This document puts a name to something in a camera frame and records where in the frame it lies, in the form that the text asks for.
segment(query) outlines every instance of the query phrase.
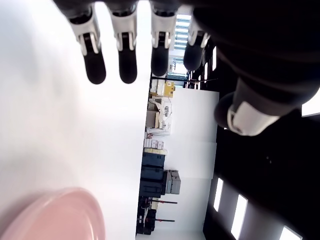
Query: pink bowl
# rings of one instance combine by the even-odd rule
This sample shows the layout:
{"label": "pink bowl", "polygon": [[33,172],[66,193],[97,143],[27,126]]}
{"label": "pink bowl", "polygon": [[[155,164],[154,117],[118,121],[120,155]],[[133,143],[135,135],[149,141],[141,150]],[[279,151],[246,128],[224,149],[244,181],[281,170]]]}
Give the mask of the pink bowl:
{"label": "pink bowl", "polygon": [[68,188],[29,205],[1,240],[105,240],[104,218],[88,191]]}

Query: black ceiling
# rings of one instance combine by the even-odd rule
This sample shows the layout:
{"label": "black ceiling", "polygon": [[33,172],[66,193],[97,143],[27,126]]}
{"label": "black ceiling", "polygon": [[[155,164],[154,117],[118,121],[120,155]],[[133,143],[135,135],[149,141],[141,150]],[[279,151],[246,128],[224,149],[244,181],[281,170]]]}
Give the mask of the black ceiling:
{"label": "black ceiling", "polygon": [[[220,60],[213,76],[219,79],[208,81],[207,90],[220,92],[220,98],[235,90],[237,76]],[[252,203],[280,215],[303,239],[317,239],[319,138],[319,117],[301,117],[299,109],[254,137],[218,127],[214,173]]]}

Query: white table surface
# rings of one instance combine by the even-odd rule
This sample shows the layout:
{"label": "white table surface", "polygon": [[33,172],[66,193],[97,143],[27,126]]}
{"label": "white table surface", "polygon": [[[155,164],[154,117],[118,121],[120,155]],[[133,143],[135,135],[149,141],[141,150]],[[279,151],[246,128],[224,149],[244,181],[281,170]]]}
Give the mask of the white table surface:
{"label": "white table surface", "polygon": [[91,191],[106,238],[135,238],[151,59],[151,10],[138,5],[138,76],[119,77],[107,8],[96,5],[107,78],[89,82],[80,46],[50,0],[0,3],[0,233],[39,193]]}

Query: black fingertip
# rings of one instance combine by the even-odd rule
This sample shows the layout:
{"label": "black fingertip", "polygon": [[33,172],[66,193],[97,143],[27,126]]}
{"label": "black fingertip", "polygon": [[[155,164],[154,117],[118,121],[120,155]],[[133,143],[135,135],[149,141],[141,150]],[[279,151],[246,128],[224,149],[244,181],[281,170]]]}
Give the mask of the black fingertip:
{"label": "black fingertip", "polygon": [[86,75],[93,84],[101,84],[106,79],[106,66],[102,52],[88,52],[84,56]]}
{"label": "black fingertip", "polygon": [[228,93],[222,97],[214,109],[214,119],[222,128],[229,128],[227,114],[229,107],[233,104],[234,92]]}
{"label": "black fingertip", "polygon": [[189,43],[186,44],[183,64],[189,71],[197,70],[202,62],[202,54],[205,48],[201,48],[199,45],[191,46]]}
{"label": "black fingertip", "polygon": [[125,84],[132,84],[137,78],[136,49],[119,51],[119,73]]}
{"label": "black fingertip", "polygon": [[157,77],[167,73],[169,62],[169,49],[164,46],[152,48],[151,55],[151,72]]}

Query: robotic hand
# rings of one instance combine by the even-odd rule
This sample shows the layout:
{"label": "robotic hand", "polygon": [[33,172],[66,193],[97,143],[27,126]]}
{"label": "robotic hand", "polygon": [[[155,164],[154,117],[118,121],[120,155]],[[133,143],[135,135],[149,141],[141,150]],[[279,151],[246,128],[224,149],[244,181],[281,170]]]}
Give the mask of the robotic hand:
{"label": "robotic hand", "polygon": [[[101,84],[106,67],[101,51],[95,0],[54,0],[81,45],[88,79]],[[104,0],[116,38],[119,74],[124,83],[137,77],[137,0]],[[314,2],[253,0],[150,0],[152,8],[151,71],[160,77],[168,69],[169,47],[181,4],[194,7],[184,53],[184,65],[199,68],[208,39],[218,56],[238,74],[236,91],[215,109],[221,127],[255,136],[280,117],[307,102],[320,87],[320,29]]]}

